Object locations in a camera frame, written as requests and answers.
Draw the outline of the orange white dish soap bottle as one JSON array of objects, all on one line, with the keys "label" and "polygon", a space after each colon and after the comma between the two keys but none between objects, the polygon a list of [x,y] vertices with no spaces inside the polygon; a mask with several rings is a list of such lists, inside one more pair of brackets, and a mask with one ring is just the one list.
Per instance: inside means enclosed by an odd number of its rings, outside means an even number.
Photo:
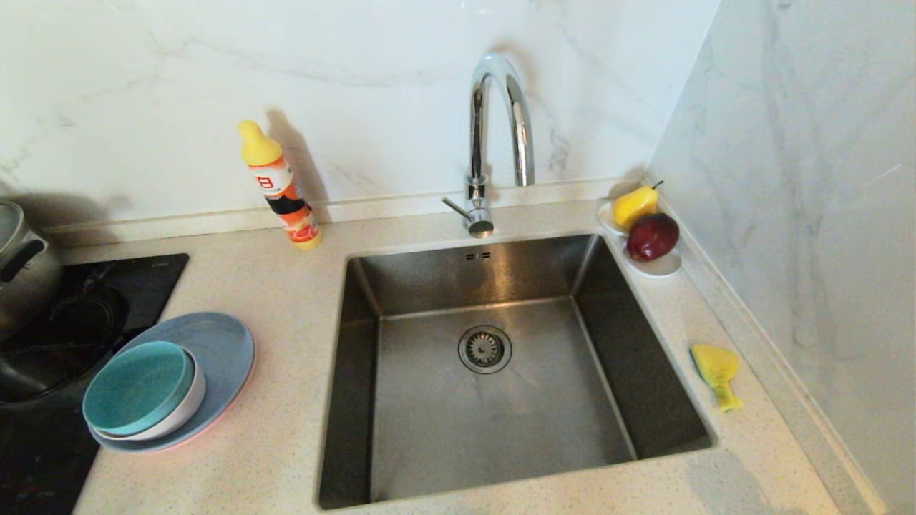
[{"label": "orange white dish soap bottle", "polygon": [[277,216],[288,241],[300,249],[314,249],[323,241],[321,229],[304,198],[281,144],[252,120],[238,125],[242,156],[254,174],[268,207]]}]

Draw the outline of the blue grey plate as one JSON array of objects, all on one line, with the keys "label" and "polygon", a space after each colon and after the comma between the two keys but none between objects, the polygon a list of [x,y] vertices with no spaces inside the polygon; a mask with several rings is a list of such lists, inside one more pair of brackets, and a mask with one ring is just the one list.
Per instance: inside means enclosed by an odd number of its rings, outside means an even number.
[{"label": "blue grey plate", "polygon": [[94,377],[83,418],[91,435],[114,441],[188,434],[232,404],[254,361],[252,333],[228,314],[165,320],[134,337]]}]

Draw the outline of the yellow green sponge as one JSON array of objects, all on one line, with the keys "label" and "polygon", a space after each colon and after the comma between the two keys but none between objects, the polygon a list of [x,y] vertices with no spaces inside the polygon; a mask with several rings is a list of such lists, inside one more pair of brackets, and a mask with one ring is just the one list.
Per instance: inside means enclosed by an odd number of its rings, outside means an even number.
[{"label": "yellow green sponge", "polygon": [[704,383],[713,391],[720,411],[728,413],[743,408],[731,388],[731,381],[739,371],[740,360],[736,353],[726,348],[697,343],[690,349],[693,364]]}]

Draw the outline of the pink plate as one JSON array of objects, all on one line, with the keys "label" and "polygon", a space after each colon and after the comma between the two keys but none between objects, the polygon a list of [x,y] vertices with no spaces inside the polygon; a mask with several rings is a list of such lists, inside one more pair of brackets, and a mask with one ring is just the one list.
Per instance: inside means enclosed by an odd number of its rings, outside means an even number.
[{"label": "pink plate", "polygon": [[190,431],[188,434],[178,431],[176,436],[166,436],[163,440],[156,440],[156,442],[152,440],[144,442],[114,441],[102,437],[100,433],[95,433],[94,430],[92,430],[91,433],[102,448],[118,453],[151,454],[170,452],[177,448],[189,446],[190,443],[200,439],[204,434],[209,433],[210,430],[213,430],[213,428],[219,425],[226,414],[228,414],[228,408],[216,416],[212,421],[209,421],[209,423],[202,423],[200,426],[196,426],[194,430]]}]

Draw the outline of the stainless steel sink basin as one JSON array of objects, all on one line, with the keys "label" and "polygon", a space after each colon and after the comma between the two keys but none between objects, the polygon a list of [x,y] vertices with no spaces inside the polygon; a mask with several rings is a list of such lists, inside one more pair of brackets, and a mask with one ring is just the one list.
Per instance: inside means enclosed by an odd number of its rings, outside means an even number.
[{"label": "stainless steel sink basin", "polygon": [[[318,475],[325,511],[713,446],[601,235],[346,260]],[[498,373],[458,342],[491,325]]]}]

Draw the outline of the round metal drain strainer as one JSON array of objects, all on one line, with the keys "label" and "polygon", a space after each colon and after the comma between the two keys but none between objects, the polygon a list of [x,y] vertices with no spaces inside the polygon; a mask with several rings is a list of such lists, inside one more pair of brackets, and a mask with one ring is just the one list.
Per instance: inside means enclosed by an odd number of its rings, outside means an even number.
[{"label": "round metal drain strainer", "polygon": [[490,375],[506,368],[512,358],[512,342],[498,327],[471,327],[458,342],[458,355],[468,371]]}]

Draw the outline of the chrome gooseneck faucet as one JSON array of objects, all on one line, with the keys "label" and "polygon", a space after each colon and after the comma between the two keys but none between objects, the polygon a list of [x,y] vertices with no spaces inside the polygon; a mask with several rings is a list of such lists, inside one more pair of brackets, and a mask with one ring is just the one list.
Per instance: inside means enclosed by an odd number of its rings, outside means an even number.
[{"label": "chrome gooseneck faucet", "polygon": [[481,56],[472,72],[469,172],[464,178],[464,204],[459,205],[446,196],[439,199],[461,216],[465,230],[477,239],[491,237],[494,232],[487,198],[488,176],[484,172],[488,91],[492,84],[497,86],[507,108],[515,185],[527,188],[536,183],[534,133],[522,81],[508,56],[500,52],[488,52]]}]

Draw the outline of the yellow pear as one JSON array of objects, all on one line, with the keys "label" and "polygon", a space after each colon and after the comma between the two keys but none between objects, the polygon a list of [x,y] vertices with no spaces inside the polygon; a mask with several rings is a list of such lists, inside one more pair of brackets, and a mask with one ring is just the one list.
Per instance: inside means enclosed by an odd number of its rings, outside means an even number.
[{"label": "yellow pear", "polygon": [[658,186],[663,183],[664,180],[660,180],[654,185],[644,185],[627,195],[618,197],[612,204],[611,216],[614,224],[628,232],[638,219],[646,215],[657,214],[658,198],[660,198]]}]

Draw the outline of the dark red apple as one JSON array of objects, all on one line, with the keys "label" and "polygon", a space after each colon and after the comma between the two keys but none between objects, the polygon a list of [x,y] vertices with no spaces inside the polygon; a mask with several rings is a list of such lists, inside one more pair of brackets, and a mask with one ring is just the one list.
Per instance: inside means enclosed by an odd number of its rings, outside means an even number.
[{"label": "dark red apple", "polygon": [[641,216],[629,228],[627,254],[638,262],[651,262],[670,254],[680,239],[680,225],[667,214]]}]

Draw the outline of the small white fruit dish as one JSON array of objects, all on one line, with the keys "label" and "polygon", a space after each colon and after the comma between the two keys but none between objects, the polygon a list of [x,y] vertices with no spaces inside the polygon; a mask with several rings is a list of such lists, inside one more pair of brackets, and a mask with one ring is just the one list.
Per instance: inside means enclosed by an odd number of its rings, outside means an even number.
[{"label": "small white fruit dish", "polygon": [[680,248],[675,247],[670,253],[650,262],[634,260],[627,251],[627,234],[615,224],[612,218],[612,202],[603,202],[598,208],[598,221],[616,238],[623,260],[635,274],[645,278],[668,278],[675,275],[683,264]]}]

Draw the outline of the black induction cooktop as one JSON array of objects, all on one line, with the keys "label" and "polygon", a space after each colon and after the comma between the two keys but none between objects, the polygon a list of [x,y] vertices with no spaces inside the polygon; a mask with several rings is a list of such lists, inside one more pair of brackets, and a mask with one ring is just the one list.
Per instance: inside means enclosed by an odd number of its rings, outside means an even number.
[{"label": "black induction cooktop", "polygon": [[125,296],[129,310],[111,350],[81,377],[36,400],[0,405],[0,515],[72,515],[100,447],[83,418],[85,391],[118,350],[160,319],[188,260],[180,253],[63,268],[49,306],[108,288]]}]

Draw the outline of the black frying pan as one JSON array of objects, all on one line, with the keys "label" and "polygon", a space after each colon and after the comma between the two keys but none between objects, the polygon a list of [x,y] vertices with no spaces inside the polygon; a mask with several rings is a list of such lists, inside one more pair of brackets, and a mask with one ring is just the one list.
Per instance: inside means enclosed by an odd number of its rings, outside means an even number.
[{"label": "black frying pan", "polygon": [[117,290],[56,300],[0,339],[0,405],[36,400],[78,379],[111,350],[129,303]]}]

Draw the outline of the steel cooking pot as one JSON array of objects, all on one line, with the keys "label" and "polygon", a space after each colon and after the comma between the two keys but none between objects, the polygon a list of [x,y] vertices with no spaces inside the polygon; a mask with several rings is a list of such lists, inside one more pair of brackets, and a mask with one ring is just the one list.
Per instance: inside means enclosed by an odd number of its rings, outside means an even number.
[{"label": "steel cooking pot", "polygon": [[0,201],[0,341],[49,306],[62,275],[57,249],[33,226],[23,207]]}]

